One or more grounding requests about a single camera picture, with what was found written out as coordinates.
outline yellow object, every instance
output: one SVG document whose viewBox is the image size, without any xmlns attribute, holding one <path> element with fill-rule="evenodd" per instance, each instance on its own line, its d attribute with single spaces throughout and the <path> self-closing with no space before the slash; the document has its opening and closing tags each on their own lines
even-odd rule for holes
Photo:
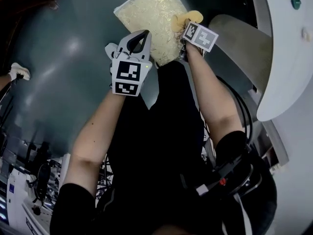
<svg viewBox="0 0 313 235">
<path fill-rule="evenodd" d="M 178 15 L 178 16 L 174 15 L 172 17 L 172 23 L 171 23 L 172 31 L 182 32 L 185 27 L 186 19 L 189 19 L 190 21 L 193 21 L 199 24 L 203 20 L 203 15 L 197 10 L 192 10 L 192 11 L 189 11 L 188 13 Z"/>
<path fill-rule="evenodd" d="M 179 56 L 182 44 L 171 29 L 171 19 L 186 12 L 180 0 L 128 0 L 114 10 L 130 32 L 147 29 L 152 33 L 151 56 L 159 66 Z"/>
</svg>

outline forearm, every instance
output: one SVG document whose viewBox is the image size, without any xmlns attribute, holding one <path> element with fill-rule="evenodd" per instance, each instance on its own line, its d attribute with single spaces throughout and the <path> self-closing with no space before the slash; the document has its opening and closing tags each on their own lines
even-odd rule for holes
<svg viewBox="0 0 313 235">
<path fill-rule="evenodd" d="M 96 112 L 79 133 L 73 154 L 93 163 L 101 163 L 110 146 L 125 96 L 113 94 L 112 90 L 99 105 Z"/>
<path fill-rule="evenodd" d="M 0 76 L 0 91 L 11 82 L 11 76 L 9 74 Z"/>
<path fill-rule="evenodd" d="M 199 107 L 210 129 L 213 143 L 217 145 L 223 136 L 241 130 L 237 108 L 230 93 L 216 78 L 201 54 L 190 47 L 187 55 Z"/>
<path fill-rule="evenodd" d="M 64 184 L 73 183 L 96 193 L 100 165 L 114 135 L 125 96 L 112 90 L 79 133 L 71 154 Z"/>
</svg>

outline floor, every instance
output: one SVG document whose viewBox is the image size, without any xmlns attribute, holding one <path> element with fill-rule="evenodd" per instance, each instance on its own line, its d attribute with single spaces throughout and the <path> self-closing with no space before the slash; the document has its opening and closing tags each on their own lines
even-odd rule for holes
<svg viewBox="0 0 313 235">
<path fill-rule="evenodd" d="M 104 47 L 129 32 L 113 10 L 126 0 L 57 0 L 59 8 L 42 7 L 23 26 L 12 62 L 31 71 L 30 81 L 11 90 L 14 108 L 7 120 L 8 147 L 24 156 L 26 143 L 47 141 L 54 156 L 71 151 L 73 142 L 109 90 L 110 60 Z M 182 0 L 204 15 L 204 24 L 226 13 L 251 23 L 246 0 Z M 206 55 L 217 75 L 244 93 L 251 83 L 218 48 Z M 142 90 L 148 107 L 158 95 L 152 68 Z"/>
</svg>

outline gray wall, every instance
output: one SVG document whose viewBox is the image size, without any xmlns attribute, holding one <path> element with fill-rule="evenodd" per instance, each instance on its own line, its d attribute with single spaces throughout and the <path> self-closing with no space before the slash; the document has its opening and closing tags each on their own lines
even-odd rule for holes
<svg viewBox="0 0 313 235">
<path fill-rule="evenodd" d="M 313 220 L 313 79 L 301 97 L 273 120 L 290 161 L 275 173 L 276 235 L 299 235 Z"/>
</svg>

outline cable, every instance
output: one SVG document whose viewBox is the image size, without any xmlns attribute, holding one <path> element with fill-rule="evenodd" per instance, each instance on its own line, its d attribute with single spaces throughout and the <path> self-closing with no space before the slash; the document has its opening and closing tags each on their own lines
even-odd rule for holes
<svg viewBox="0 0 313 235">
<path fill-rule="evenodd" d="M 223 80 L 219 76 L 216 76 L 216 77 L 217 77 L 218 80 L 220 80 L 222 83 L 224 83 L 230 89 L 230 91 L 234 94 L 235 98 L 237 99 L 239 107 L 240 107 L 240 110 L 242 111 L 242 114 L 243 114 L 243 117 L 244 117 L 245 133 L 246 133 L 246 136 L 247 136 L 246 115 L 245 115 L 245 112 L 243 111 L 242 106 L 244 107 L 244 109 L 246 111 L 246 114 L 248 116 L 249 125 L 250 125 L 249 138 L 247 138 L 247 144 L 250 145 L 250 143 L 252 141 L 252 135 L 253 135 L 253 122 L 252 122 L 252 117 L 251 117 L 251 114 L 250 114 L 250 111 L 249 111 L 247 105 L 245 104 L 245 102 L 242 99 L 242 97 L 229 84 L 227 84 L 225 82 L 225 80 Z"/>
</svg>

